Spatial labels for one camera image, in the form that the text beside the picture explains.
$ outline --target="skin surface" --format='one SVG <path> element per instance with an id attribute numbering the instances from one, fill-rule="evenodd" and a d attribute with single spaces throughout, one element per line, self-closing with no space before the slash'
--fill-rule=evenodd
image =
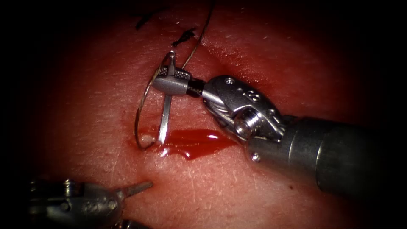
<path id="1" fill-rule="evenodd" d="M 137 9 L 145 13 L 158 5 Z M 362 56 L 346 39 L 308 22 L 307 14 L 284 9 L 285 16 L 262 5 L 217 4 L 186 70 L 205 81 L 234 75 L 262 91 L 282 114 L 377 125 L 381 114 L 369 111 L 372 101 L 381 101 L 381 79 L 367 78 Z M 175 4 L 135 30 L 140 17 L 120 8 L 55 38 L 55 49 L 42 61 L 48 67 L 38 70 L 36 93 L 25 98 L 31 111 L 24 121 L 32 134 L 29 168 L 108 188 L 151 180 L 153 188 L 125 201 L 123 216 L 157 229 L 365 225 L 367 213 L 359 206 L 257 170 L 239 145 L 193 161 L 137 149 L 134 117 L 149 78 L 170 50 L 182 66 L 208 10 L 205 3 Z M 171 47 L 193 27 L 195 39 Z M 140 124 L 146 143 L 158 134 L 163 100 L 162 93 L 150 91 Z M 201 99 L 173 97 L 169 131 L 187 129 L 222 131 Z"/>

